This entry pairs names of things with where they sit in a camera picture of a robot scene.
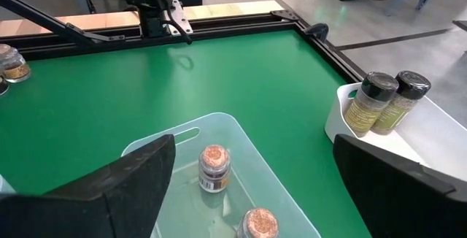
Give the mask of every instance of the gray concrete floor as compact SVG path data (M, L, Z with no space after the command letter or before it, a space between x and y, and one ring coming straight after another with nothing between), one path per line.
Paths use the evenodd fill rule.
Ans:
M26 0L54 16L76 15L75 0ZM263 0L204 0L205 4L222 4ZM452 20L467 20L465 0L430 0L420 12L417 0L406 0L393 16L384 15L387 1L355 0L282 0L308 23L327 23L328 39L336 46L368 42L407 34L418 34L454 27ZM121 9L118 0L94 0L98 12ZM0 20L16 18L0 9ZM388 45L378 45L343 53L365 71L377 70L395 74L411 69L426 75L433 83L429 97L452 117L467 126L467 33L454 31Z

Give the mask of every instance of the spice jar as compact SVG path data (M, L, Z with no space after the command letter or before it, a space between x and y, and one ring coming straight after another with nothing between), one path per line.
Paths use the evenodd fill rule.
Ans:
M31 70L23 56L16 48L9 45L0 45L0 64L8 82L21 82L31 75Z
M371 127L374 133L388 135L402 119L415 107L431 88L431 83L421 74L412 71L401 71L395 79L399 88L395 92L394 99L381 112L377 121Z
M231 172L231 158L221 145L207 146L199 155L199 185L210 193L218 193L227 187Z
M357 137L368 133L381 111L394 97L399 84L388 74L369 72L345 112L344 120Z
M7 92L8 87L7 81L0 75L0 96Z
M279 237L277 220L267 209L249 210L240 222L236 238L276 238Z

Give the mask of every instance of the green table surface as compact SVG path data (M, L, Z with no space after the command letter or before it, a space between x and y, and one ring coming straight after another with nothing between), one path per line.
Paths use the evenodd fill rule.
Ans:
M293 31L29 62L0 98L0 174L44 193L134 140L233 115L321 235L370 237L324 132L344 80Z

